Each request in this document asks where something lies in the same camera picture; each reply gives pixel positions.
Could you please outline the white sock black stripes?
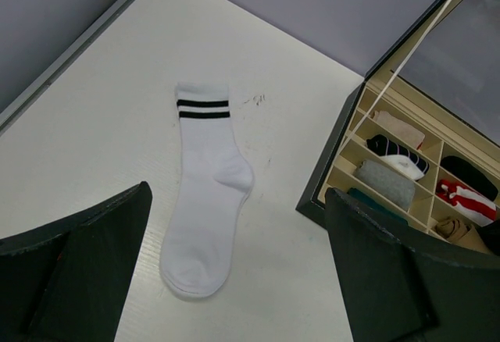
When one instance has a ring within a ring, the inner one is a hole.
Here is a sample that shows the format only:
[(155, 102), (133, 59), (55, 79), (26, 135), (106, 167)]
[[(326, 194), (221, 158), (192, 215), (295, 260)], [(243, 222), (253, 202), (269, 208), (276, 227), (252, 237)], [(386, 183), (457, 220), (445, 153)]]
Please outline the white sock black stripes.
[(230, 273), (238, 216), (252, 192), (252, 167), (234, 137), (227, 87), (179, 83), (180, 189), (159, 270), (181, 298), (215, 294)]

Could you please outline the brown ribbed sock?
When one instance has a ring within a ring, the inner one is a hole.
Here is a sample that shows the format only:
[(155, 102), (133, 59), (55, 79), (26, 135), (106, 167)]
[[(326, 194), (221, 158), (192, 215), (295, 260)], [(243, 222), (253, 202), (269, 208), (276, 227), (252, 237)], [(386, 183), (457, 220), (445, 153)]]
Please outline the brown ribbed sock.
[(459, 218), (448, 217), (438, 222), (434, 230), (451, 244), (486, 255), (494, 254), (483, 242), (476, 228)]

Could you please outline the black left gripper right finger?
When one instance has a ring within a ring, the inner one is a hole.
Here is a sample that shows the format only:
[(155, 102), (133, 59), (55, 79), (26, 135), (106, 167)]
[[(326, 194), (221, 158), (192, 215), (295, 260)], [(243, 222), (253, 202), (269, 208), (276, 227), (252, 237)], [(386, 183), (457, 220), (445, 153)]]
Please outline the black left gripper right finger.
[(499, 258), (446, 243), (337, 188), (325, 222), (355, 341), (497, 341)]

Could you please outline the red white striped sock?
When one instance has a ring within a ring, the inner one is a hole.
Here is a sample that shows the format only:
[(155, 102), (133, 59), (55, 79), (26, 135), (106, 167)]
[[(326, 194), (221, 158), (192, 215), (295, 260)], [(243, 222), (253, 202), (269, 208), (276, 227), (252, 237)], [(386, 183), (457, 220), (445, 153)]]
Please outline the red white striped sock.
[(461, 183), (439, 180), (436, 195), (479, 227), (496, 221), (496, 204)]

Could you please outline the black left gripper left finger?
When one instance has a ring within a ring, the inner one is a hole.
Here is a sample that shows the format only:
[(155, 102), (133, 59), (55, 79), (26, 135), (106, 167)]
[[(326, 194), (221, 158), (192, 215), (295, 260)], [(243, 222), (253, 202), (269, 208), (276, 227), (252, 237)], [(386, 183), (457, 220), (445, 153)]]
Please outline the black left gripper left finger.
[(152, 206), (146, 182), (1, 240), (3, 341), (112, 341)]

